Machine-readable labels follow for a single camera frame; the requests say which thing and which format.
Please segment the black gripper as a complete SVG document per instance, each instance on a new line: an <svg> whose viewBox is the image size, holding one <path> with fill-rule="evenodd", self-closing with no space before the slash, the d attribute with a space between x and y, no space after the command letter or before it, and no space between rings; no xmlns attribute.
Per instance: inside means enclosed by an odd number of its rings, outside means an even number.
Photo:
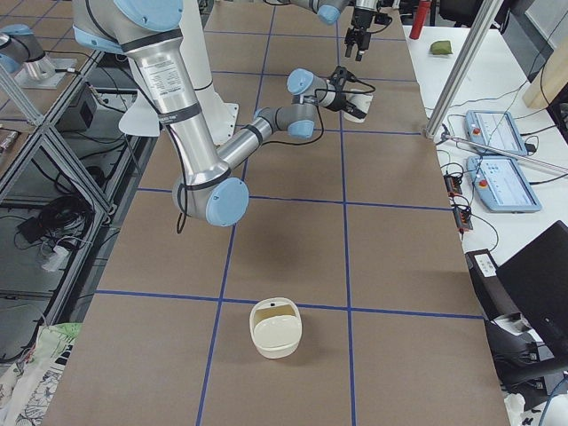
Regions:
<svg viewBox="0 0 568 426"><path fill-rule="evenodd" d="M348 28L344 43L346 45L345 57L350 57L352 47L358 47L356 61L361 61L365 50L370 44L371 35L368 32L372 24L372 11L368 9L355 9L351 17L351 26Z"/></svg>
<svg viewBox="0 0 568 426"><path fill-rule="evenodd" d="M334 97L329 103L329 110L351 112L352 109L353 104L346 98L346 95L342 91L334 91Z"/></svg>

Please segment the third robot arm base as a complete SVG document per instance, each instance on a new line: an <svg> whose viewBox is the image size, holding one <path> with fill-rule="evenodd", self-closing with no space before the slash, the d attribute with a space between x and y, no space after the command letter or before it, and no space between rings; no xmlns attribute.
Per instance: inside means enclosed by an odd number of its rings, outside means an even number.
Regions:
<svg viewBox="0 0 568 426"><path fill-rule="evenodd" d="M25 24L1 28L1 65L21 88L55 90L63 75L56 72L51 59L34 32Z"/></svg>

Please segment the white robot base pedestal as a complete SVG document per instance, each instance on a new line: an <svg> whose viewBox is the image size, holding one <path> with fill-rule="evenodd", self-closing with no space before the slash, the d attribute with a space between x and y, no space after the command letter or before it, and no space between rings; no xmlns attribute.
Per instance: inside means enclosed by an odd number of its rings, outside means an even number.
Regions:
<svg viewBox="0 0 568 426"><path fill-rule="evenodd" d="M196 1L183 2L179 26L183 34L180 52L185 68L201 104L213 142L221 146L233 135L239 106L225 103L215 90ZM129 65L132 76L140 88L136 100L119 121L119 130L132 136L157 137L160 134L158 116L145 98L148 89L136 63L130 60Z"/></svg>

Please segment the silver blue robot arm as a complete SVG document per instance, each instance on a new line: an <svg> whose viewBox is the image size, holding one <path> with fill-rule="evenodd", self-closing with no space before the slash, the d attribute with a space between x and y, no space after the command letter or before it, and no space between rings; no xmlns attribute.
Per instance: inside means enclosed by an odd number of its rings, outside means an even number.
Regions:
<svg viewBox="0 0 568 426"><path fill-rule="evenodd" d="M335 24L344 10L351 7L353 9L351 22L344 38L345 57L349 58L353 47L356 46L355 60L358 62L363 60L363 56L369 48L372 37L371 27L378 23L381 8L378 1L360 0L282 0L264 1L264 3L272 6L294 5L303 8L316 14L319 20L327 25Z"/></svg>
<svg viewBox="0 0 568 426"><path fill-rule="evenodd" d="M180 27L183 2L74 1L72 5L75 40L93 50L128 57L142 76L149 92L146 98L170 134L182 168L173 191L181 225L187 217L215 226L237 223L249 205L249 190L233 177L233 169L274 132L310 138L320 107L363 115L343 92L342 80L348 75L344 67L337 67L327 79L297 68L287 80L291 105L259 109L252 123L215 146L186 68L189 62L180 51L187 39Z"/></svg>

